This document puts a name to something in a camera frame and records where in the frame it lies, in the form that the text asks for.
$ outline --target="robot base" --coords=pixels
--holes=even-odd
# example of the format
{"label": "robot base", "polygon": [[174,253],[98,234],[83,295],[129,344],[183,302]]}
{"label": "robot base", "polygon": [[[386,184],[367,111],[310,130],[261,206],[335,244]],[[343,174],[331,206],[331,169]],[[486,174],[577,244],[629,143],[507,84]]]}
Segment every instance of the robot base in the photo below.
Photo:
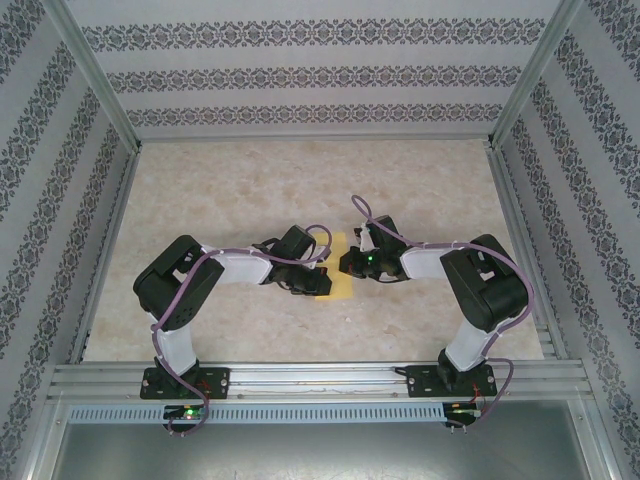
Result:
{"label": "robot base", "polygon": [[[191,367],[182,379],[205,394],[210,400],[225,400],[229,391],[229,368],[200,367],[199,362]],[[144,371],[140,398],[143,400],[198,399],[180,385],[158,364]]]}
{"label": "robot base", "polygon": [[407,378],[409,397],[466,397],[476,395],[475,387],[485,397],[494,397],[498,393],[493,369],[482,364],[474,367],[449,390],[438,375],[437,365],[409,365],[396,368],[395,372]]}

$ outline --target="black mounting bracket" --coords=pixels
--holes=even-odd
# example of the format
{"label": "black mounting bracket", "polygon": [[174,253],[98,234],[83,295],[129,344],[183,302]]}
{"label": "black mounting bracket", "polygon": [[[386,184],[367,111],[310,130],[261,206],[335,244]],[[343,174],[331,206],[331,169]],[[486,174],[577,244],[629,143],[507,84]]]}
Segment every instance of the black mounting bracket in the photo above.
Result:
{"label": "black mounting bracket", "polygon": [[395,372],[407,379],[407,392],[411,398],[469,397],[475,396],[475,387],[485,397],[498,393],[493,368],[484,364],[465,372],[455,388],[449,390],[438,375],[438,365],[408,365]]}
{"label": "black mounting bracket", "polygon": [[[196,362],[182,379],[200,390],[210,400],[225,400],[229,392],[231,369],[200,367]],[[143,400],[199,400],[195,393],[180,385],[158,364],[147,368],[142,377],[140,398]]]}
{"label": "black mounting bracket", "polygon": [[444,416],[447,417],[445,427],[464,428],[475,422],[481,415],[475,402],[444,403]]}

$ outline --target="metal frame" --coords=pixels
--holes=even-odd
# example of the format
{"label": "metal frame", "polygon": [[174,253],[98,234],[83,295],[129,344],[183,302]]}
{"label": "metal frame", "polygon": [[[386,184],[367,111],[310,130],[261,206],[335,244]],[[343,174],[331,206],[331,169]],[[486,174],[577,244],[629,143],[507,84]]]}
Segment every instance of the metal frame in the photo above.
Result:
{"label": "metal frame", "polygon": [[511,92],[506,105],[502,109],[500,117],[498,117],[496,126],[491,134],[493,146],[502,144],[509,134],[509,130],[511,130],[520,114],[529,94],[538,83],[549,59],[553,56],[553,51],[557,48],[567,27],[583,3],[583,0],[560,0],[553,17],[549,20],[547,28],[544,30],[527,66],[518,79],[518,83],[516,83],[513,92]]}
{"label": "metal frame", "polygon": [[[516,361],[514,378],[505,402],[532,400],[567,401],[576,434],[582,448],[591,478],[617,479],[619,471],[613,458],[611,446],[604,434],[604,427],[591,386],[587,380],[581,360]],[[231,369],[229,397],[213,402],[217,408],[248,408],[249,410],[295,408],[296,406],[337,406],[344,410],[350,407],[363,409],[394,410],[415,407],[416,410],[468,398],[409,398],[405,378],[396,374],[398,366],[435,364],[435,362],[384,362],[384,363],[272,363],[205,364],[206,367]],[[105,416],[90,423],[123,423],[127,411],[145,408],[162,408],[166,401],[145,401],[139,398],[140,382],[145,368],[150,363],[110,362],[82,365],[59,365],[45,401],[45,409],[35,435],[35,442],[27,461],[24,475],[29,480],[50,479],[55,461],[63,448],[64,434],[76,409],[91,405],[105,408],[120,407],[120,415]],[[508,367],[501,363],[492,365],[498,387],[503,385]],[[188,404],[189,401],[172,401],[169,404]],[[148,420],[129,415],[126,423],[149,423]],[[401,421],[441,421],[437,415],[427,418],[413,414]],[[388,420],[379,415],[375,421]],[[236,416],[231,423],[265,423],[251,415]],[[299,423],[323,423],[322,421]]]}
{"label": "metal frame", "polygon": [[98,97],[100,105],[107,112],[111,123],[124,140],[129,152],[137,153],[140,139],[129,117],[120,104],[116,92],[102,71],[93,50],[76,22],[65,0],[43,0],[42,6],[56,26],[58,33],[69,48],[74,60]]}
{"label": "metal frame", "polygon": [[216,142],[352,142],[371,140],[477,140],[487,137],[486,132],[476,133],[304,133],[273,135],[220,135],[217,137],[149,137],[144,143],[216,143]]}
{"label": "metal frame", "polygon": [[142,148],[130,153],[133,158],[130,158],[128,160],[129,165],[127,167],[127,172],[125,172],[124,188],[120,192],[119,197],[116,199],[117,203],[115,209],[115,217],[111,222],[111,226],[109,227],[109,231],[107,232],[107,238],[105,239],[107,249],[100,257],[98,267],[96,269],[97,281],[93,284],[93,287],[89,292],[87,308],[85,309],[84,317],[80,322],[77,341],[73,345],[73,350],[71,352],[70,362],[72,363],[80,363],[82,361],[82,355],[84,354],[84,349],[87,346],[89,332],[91,331],[93,318],[95,317],[96,310],[98,309],[98,300],[100,298],[100,294],[102,293],[104,282],[107,279],[107,271],[109,269],[109,264],[111,263],[113,250],[116,246],[118,232],[120,231],[120,226],[122,225],[122,219],[124,218],[124,212],[127,207],[127,201],[129,199],[129,194],[131,193],[131,188],[133,186],[133,180],[136,175],[136,169],[138,168],[138,162],[140,160],[141,153]]}
{"label": "metal frame", "polygon": [[[498,199],[502,206],[507,230],[509,231],[511,243],[516,254],[517,263],[531,280],[536,292],[533,310],[536,326],[538,329],[547,330],[553,346],[553,352],[547,351],[543,353],[549,357],[568,358],[560,333],[560,327],[553,313],[553,308],[551,308],[551,301],[549,300],[544,280],[540,274],[540,269],[535,263],[536,256],[533,251],[533,245],[531,244],[531,239],[526,229],[522,211],[518,206],[518,199],[516,198],[513,184],[509,179],[502,152],[498,148],[493,148],[488,142],[485,144],[485,151],[489,160],[493,181],[496,184],[496,191],[498,192]],[[548,340],[540,337],[540,341],[544,348]]]}

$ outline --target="slotted metal strip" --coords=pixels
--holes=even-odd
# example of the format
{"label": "slotted metal strip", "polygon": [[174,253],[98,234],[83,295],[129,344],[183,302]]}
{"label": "slotted metal strip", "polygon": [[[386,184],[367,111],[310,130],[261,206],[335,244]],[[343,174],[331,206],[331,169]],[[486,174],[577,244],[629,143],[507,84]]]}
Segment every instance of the slotted metal strip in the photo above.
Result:
{"label": "slotted metal strip", "polygon": [[[161,405],[76,405],[70,424],[157,424]],[[442,403],[394,404],[289,404],[212,405],[208,423],[301,424],[301,423],[385,423],[443,422]],[[195,423],[176,420],[175,423]]]}

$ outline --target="metal bar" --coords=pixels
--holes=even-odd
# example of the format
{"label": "metal bar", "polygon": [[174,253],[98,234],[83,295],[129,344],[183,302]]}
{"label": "metal bar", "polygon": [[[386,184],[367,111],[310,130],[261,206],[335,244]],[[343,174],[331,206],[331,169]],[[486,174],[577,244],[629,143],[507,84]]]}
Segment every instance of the metal bar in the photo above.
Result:
{"label": "metal bar", "polygon": [[538,330],[538,339],[540,340],[540,343],[551,342],[551,334],[549,333],[549,330]]}
{"label": "metal bar", "polygon": [[500,146],[504,142],[580,5],[582,0],[562,0],[559,3],[496,122],[492,146]]}
{"label": "metal bar", "polygon": [[542,275],[537,267],[533,245],[531,244],[531,239],[529,238],[529,234],[526,229],[522,211],[520,211],[520,208],[518,207],[518,200],[515,196],[515,191],[511,184],[511,180],[509,179],[509,175],[507,174],[502,152],[497,148],[488,149],[487,158],[489,159],[491,174],[493,175],[493,180],[496,184],[498,198],[502,205],[502,211],[504,212],[513,248],[516,252],[516,258],[531,280],[533,289],[536,292],[534,313],[539,317],[539,319],[545,322],[549,335],[551,336],[556,356],[558,358],[565,359],[568,357],[567,350],[564,346],[562,334],[560,333],[560,328],[558,327],[556,317],[553,313],[551,301],[549,300],[547,289],[544,286]]}
{"label": "metal bar", "polygon": [[552,355],[555,357],[556,351],[551,342],[540,342],[540,347],[542,347],[542,353],[544,355]]}
{"label": "metal bar", "polygon": [[[72,407],[73,425],[155,424],[163,421],[164,408],[156,405],[79,405]],[[444,422],[442,403],[350,403],[350,404],[214,404],[208,423],[301,424],[301,423],[397,423]],[[175,420],[193,424],[197,420]]]}
{"label": "metal bar", "polygon": [[137,151],[135,153],[131,153],[130,155],[134,155],[134,158],[129,160],[129,165],[127,166],[128,171],[125,173],[125,185],[124,189],[120,193],[120,196],[116,200],[118,203],[116,205],[116,216],[109,227],[109,232],[107,233],[107,238],[105,239],[105,244],[107,245],[106,252],[100,258],[100,262],[98,263],[98,269],[96,272],[98,280],[94,282],[93,288],[89,293],[89,299],[87,300],[87,308],[85,309],[85,315],[82,321],[80,322],[80,329],[78,331],[78,337],[76,343],[73,348],[73,352],[71,353],[70,362],[78,363],[82,360],[82,354],[84,351],[84,347],[86,346],[87,337],[89,336],[89,332],[91,330],[91,326],[93,324],[93,319],[96,314],[96,310],[98,309],[98,301],[100,299],[100,294],[102,292],[102,288],[104,287],[104,282],[107,278],[107,271],[109,269],[109,264],[111,263],[111,258],[113,256],[113,250],[116,246],[116,239],[118,238],[118,232],[120,231],[120,226],[122,225],[122,219],[124,218],[124,212],[127,207],[127,201],[129,199],[129,194],[131,193],[131,188],[133,186],[133,179],[136,175],[136,169],[138,168],[138,161],[140,160],[141,151]]}
{"label": "metal bar", "polygon": [[25,480],[51,480],[60,454],[71,407],[63,403],[45,405],[22,475]]}
{"label": "metal bar", "polygon": [[[409,399],[397,366],[435,365],[435,362],[334,364],[204,364],[231,368],[229,397],[216,403],[352,403],[443,402],[466,397]],[[47,402],[67,404],[153,404],[139,398],[146,363],[60,365],[51,382]],[[502,386],[508,368],[494,365],[496,384]],[[592,398],[580,361],[518,361],[507,401]],[[190,400],[169,403],[188,404]],[[157,401],[155,404],[167,404]]]}
{"label": "metal bar", "polygon": [[87,39],[78,26],[65,0],[43,0],[42,5],[67,44],[74,60],[95,92],[111,123],[124,139],[130,152],[138,151],[140,139],[120,105],[116,93],[102,71]]}
{"label": "metal bar", "polygon": [[595,400],[570,400],[567,403],[590,477],[621,480]]}
{"label": "metal bar", "polygon": [[363,140],[475,140],[486,139],[487,132],[475,133],[350,133],[350,134],[268,134],[220,135],[193,137],[150,137],[144,143],[202,143],[202,142],[335,142]]}

